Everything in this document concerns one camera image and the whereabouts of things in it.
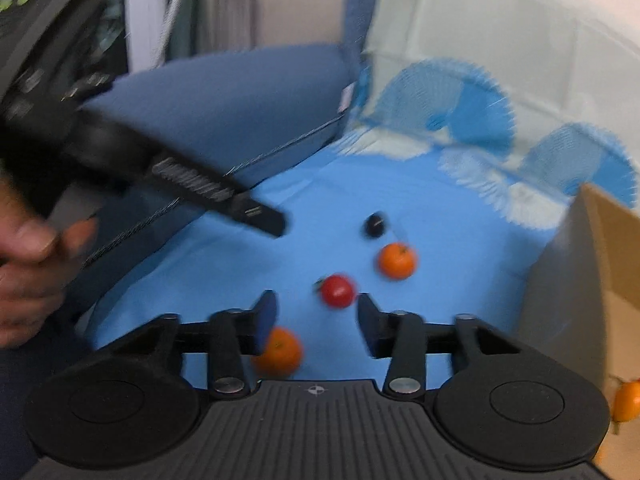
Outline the person's left hand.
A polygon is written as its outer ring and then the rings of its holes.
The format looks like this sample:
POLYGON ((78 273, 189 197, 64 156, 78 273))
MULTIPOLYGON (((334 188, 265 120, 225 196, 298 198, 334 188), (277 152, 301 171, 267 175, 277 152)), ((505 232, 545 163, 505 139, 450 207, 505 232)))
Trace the person's left hand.
POLYGON ((8 176, 1 177, 1 347, 35 337, 63 303, 98 224, 88 219, 63 232, 30 208, 8 176))

